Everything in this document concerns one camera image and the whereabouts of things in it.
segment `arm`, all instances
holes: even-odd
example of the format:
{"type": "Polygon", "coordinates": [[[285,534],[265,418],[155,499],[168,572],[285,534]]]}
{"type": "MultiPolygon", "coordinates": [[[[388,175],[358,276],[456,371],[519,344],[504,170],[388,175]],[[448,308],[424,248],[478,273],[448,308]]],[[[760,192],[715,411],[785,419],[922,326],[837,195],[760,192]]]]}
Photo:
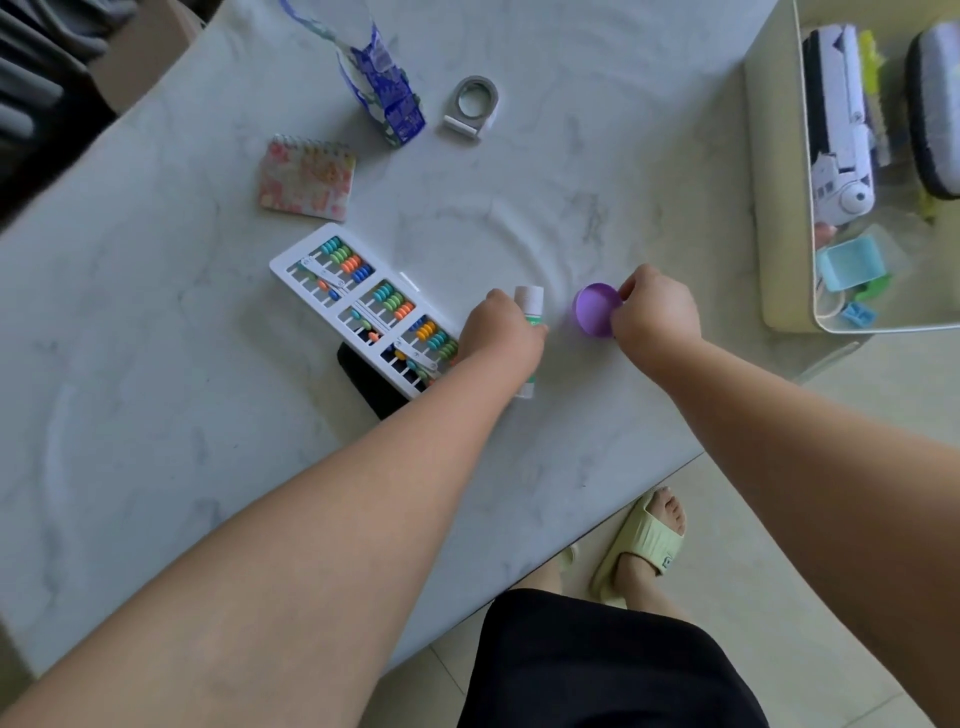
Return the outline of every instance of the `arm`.
{"type": "Polygon", "coordinates": [[[545,335],[492,291],[448,375],[190,549],[0,725],[355,725],[545,335]]]}
{"type": "Polygon", "coordinates": [[[940,725],[960,722],[960,452],[873,422],[700,337],[641,266],[613,321],[797,570],[940,725]]]}

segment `blue toy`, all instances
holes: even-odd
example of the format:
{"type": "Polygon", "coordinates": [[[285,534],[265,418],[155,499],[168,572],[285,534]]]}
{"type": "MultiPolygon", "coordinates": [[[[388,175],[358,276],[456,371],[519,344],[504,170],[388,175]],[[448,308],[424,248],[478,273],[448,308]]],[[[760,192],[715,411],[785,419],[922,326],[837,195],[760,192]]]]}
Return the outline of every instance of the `blue toy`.
{"type": "Polygon", "coordinates": [[[817,251],[817,271],[827,291],[832,293],[887,275],[883,256],[870,235],[817,251]]]}
{"type": "Polygon", "coordinates": [[[863,303],[848,303],[840,315],[857,328],[869,328],[876,320],[876,312],[863,303]]]}

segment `person's right hand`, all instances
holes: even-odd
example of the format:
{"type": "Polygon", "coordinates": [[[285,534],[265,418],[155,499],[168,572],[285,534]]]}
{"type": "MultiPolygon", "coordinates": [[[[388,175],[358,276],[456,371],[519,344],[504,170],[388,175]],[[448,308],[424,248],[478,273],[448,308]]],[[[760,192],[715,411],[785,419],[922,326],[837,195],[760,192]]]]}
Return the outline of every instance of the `person's right hand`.
{"type": "Polygon", "coordinates": [[[647,354],[665,345],[700,339],[700,314],[690,290],[648,263],[637,268],[620,286],[624,304],[611,316],[613,336],[620,349],[638,367],[647,354]]]}

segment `pink floral notebook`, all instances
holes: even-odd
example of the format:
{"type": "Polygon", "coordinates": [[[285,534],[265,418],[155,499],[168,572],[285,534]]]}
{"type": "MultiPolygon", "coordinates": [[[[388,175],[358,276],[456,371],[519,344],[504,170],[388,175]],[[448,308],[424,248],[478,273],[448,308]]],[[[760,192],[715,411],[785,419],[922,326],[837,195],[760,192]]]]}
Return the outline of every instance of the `pink floral notebook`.
{"type": "Polygon", "coordinates": [[[277,134],[260,162],[260,204],[343,222],[356,163],[346,144],[277,134]]]}

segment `table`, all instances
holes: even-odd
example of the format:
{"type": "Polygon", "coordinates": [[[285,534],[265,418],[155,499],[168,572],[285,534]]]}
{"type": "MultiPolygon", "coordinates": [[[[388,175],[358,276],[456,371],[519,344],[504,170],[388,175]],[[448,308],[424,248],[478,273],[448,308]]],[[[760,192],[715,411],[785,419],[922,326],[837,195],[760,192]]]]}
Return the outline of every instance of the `table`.
{"type": "Polygon", "coordinates": [[[649,260],[711,340],[785,376],[827,356],[758,317],[738,64],[771,7],[373,2],[431,123],[391,151],[331,47],[275,3],[226,0],[0,240],[0,615],[29,665],[375,423],[336,335],[268,271],[318,224],[254,202],[273,133],[354,147],[348,226],[448,317],[494,286],[547,289],[537,396],[493,433],[394,661],[700,451],[610,342],[572,330],[581,285],[649,260]],[[439,124],[471,74],[501,93],[479,144],[439,124]]]}

